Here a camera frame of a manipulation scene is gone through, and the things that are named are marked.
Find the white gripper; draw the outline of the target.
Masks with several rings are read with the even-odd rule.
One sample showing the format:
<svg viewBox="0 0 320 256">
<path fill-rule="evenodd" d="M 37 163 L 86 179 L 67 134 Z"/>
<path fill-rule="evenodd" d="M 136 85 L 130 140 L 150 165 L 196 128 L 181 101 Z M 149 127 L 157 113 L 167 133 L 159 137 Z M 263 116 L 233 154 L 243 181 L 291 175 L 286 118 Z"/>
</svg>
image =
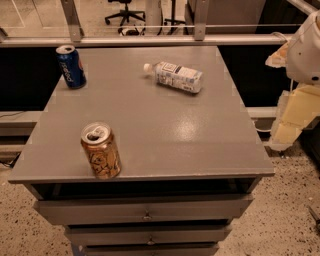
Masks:
<svg viewBox="0 0 320 256">
<path fill-rule="evenodd" d="M 272 150 L 284 151 L 291 147 L 302 130 L 320 115 L 319 22 L 320 10 L 311 13 L 290 42 L 265 61 L 269 67 L 286 67 L 287 76 L 299 82 L 296 89 L 283 91 L 279 97 L 269 139 Z"/>
</svg>

